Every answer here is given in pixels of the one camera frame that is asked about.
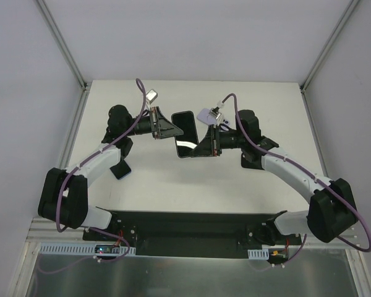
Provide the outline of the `black phone case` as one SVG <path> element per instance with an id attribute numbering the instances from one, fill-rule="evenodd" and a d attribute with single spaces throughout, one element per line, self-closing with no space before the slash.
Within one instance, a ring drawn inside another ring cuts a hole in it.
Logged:
<path id="1" fill-rule="evenodd" d="M 261 156 L 243 153 L 241 155 L 241 167 L 245 169 L 263 170 Z"/>

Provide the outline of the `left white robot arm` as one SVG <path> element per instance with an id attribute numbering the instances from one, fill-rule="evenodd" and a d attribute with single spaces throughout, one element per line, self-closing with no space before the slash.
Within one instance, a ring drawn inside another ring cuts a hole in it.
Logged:
<path id="1" fill-rule="evenodd" d="M 116 105 L 108 115 L 106 134 L 92 156 L 65 169 L 48 171 L 38 206 L 39 216 L 66 228 L 97 228 L 98 235 L 106 241 L 117 236 L 119 227 L 112 222 L 113 215 L 109 210 L 89 203 L 88 188 L 107 171 L 117 179 L 131 172 L 125 161 L 133 146 L 131 136 L 151 134 L 159 140 L 184 133 L 166 119 L 158 107 L 134 118 L 125 106 Z"/>

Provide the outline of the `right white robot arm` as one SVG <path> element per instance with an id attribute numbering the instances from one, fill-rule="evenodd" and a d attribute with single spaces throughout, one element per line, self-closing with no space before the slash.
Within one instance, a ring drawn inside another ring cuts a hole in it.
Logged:
<path id="1" fill-rule="evenodd" d="M 274 214 L 254 230 L 258 242 L 273 246 L 282 243 L 288 235 L 303 233 L 329 243 L 358 222 L 351 211 L 356 205 L 348 182 L 303 172 L 291 163 L 275 141 L 262 135 L 252 110 L 241 110 L 239 118 L 236 128 L 231 129 L 215 108 L 201 110 L 197 119 L 206 124 L 208 130 L 191 151 L 191 157 L 218 157 L 224 149 L 241 149 L 243 168 L 274 174 L 309 205 L 306 211 L 284 210 Z"/>

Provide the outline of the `black cased phone with ring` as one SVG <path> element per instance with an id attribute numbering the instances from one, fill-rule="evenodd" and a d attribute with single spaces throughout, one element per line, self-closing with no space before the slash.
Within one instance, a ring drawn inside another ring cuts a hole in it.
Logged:
<path id="1" fill-rule="evenodd" d="M 183 135 L 174 138 L 178 157 L 190 157 L 191 151 L 198 145 L 194 113 L 192 111 L 174 113 L 171 120 L 175 126 L 183 131 Z"/>

